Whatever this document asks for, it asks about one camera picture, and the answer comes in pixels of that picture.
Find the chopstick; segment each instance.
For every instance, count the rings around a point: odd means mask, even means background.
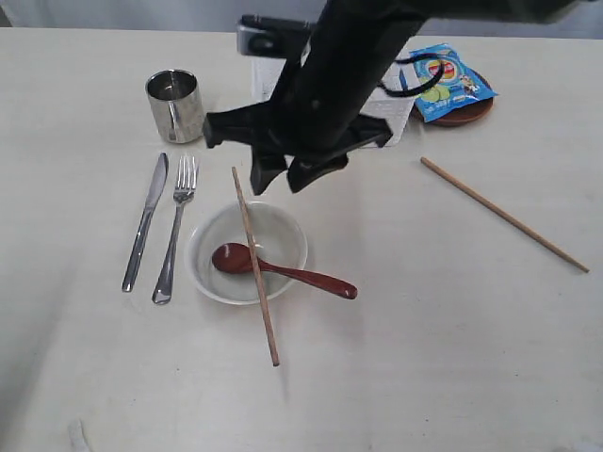
[[[266,328],[266,336],[268,337],[268,347],[272,365],[276,367],[280,364],[279,353],[276,350],[276,342],[274,341],[274,331],[272,330],[272,322],[270,321],[270,312],[268,310],[268,299],[266,298],[266,287],[264,287],[264,279],[260,271],[260,265],[257,262],[257,253],[255,252],[255,244],[253,242],[252,223],[249,219],[247,204],[243,198],[241,183],[238,181],[238,173],[233,167],[233,179],[235,180],[236,197],[238,198],[238,206],[241,209],[243,217],[243,226],[245,227],[245,235],[247,236],[247,244],[249,245],[249,253],[252,257],[253,276],[255,277],[255,285],[257,286],[257,295],[260,298],[260,307],[262,308],[262,318],[264,319],[264,327]]]
[[[460,189],[461,191],[463,191],[466,195],[469,195],[475,201],[479,202],[484,207],[490,209],[492,212],[494,212],[495,214],[497,214],[499,217],[501,217],[501,218],[505,219],[506,221],[510,222],[519,231],[521,231],[522,233],[526,234],[528,237],[534,239],[535,241],[537,241],[538,243],[540,243],[546,249],[548,249],[548,250],[554,252],[555,254],[557,254],[565,262],[568,262],[568,263],[572,264],[573,266],[578,267],[584,273],[588,273],[589,271],[591,271],[588,267],[584,266],[583,264],[581,264],[580,262],[578,262],[576,259],[574,259],[572,256],[570,256],[566,252],[562,251],[561,249],[559,249],[558,247],[556,247],[555,245],[553,245],[551,242],[549,242],[544,237],[542,237],[541,235],[539,235],[538,233],[536,233],[535,231],[533,231],[532,229],[530,229],[528,226],[526,226],[524,223],[522,223],[521,221],[519,221],[517,218],[512,217],[510,214],[508,214],[507,212],[505,212],[504,210],[502,210],[500,207],[498,207],[494,203],[489,202],[488,200],[486,200],[477,191],[469,188],[468,186],[466,186],[465,184],[463,184],[461,181],[459,181],[458,179],[456,179],[454,176],[452,176],[451,174],[448,174],[447,172],[445,172],[443,169],[441,169],[440,167],[438,167],[437,165],[435,165],[428,158],[421,157],[421,163],[423,165],[425,165],[427,168],[429,168],[430,170],[432,170],[433,172],[435,172],[441,178],[445,179],[446,181],[448,181],[451,184],[453,184],[454,186],[456,186],[458,189]]]

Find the metal cup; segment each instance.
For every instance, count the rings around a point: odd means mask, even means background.
[[[153,75],[146,84],[159,135],[170,143],[188,143],[203,134],[204,111],[197,78],[179,69]]]

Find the robotic arm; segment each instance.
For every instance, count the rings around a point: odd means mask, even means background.
[[[252,147],[255,195],[284,171],[296,193],[345,168],[348,152],[373,141],[382,147],[391,138],[385,120],[359,112],[404,44],[428,18],[542,24],[554,22],[576,3],[328,0],[316,24],[243,16],[237,30],[238,51],[283,58],[285,66],[268,101],[208,113],[205,141],[209,148],[224,140]],[[288,165],[286,155],[294,157]]]

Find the black cable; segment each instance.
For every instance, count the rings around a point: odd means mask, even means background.
[[[403,90],[398,91],[396,89],[388,88],[382,80],[377,84],[377,88],[381,88],[383,91],[385,91],[385,94],[387,94],[389,97],[415,97],[415,96],[418,96],[419,94],[422,94],[423,92],[433,88],[435,85],[437,85],[437,83],[440,81],[440,79],[444,75],[444,61],[442,61],[440,59],[440,56],[438,54],[419,54],[419,55],[411,56],[410,58],[396,59],[394,62],[400,66],[404,66],[407,64],[416,63],[417,61],[423,61],[425,59],[437,59],[440,64],[437,69],[437,73],[435,73],[435,75],[432,78],[430,78],[427,82],[425,82],[423,85],[420,85],[420,86],[418,86],[416,88],[412,88],[412,89],[403,89]]]

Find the white bowl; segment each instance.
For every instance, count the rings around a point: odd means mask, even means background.
[[[258,257],[277,266],[303,268],[308,242],[298,223],[285,211],[263,202],[248,202]],[[197,288],[208,297],[227,304],[259,302],[252,273],[230,275],[211,263],[214,251],[224,243],[247,245],[243,219],[235,202],[198,227],[185,250],[185,267]],[[262,273],[268,299],[283,294],[294,282],[275,273]]]

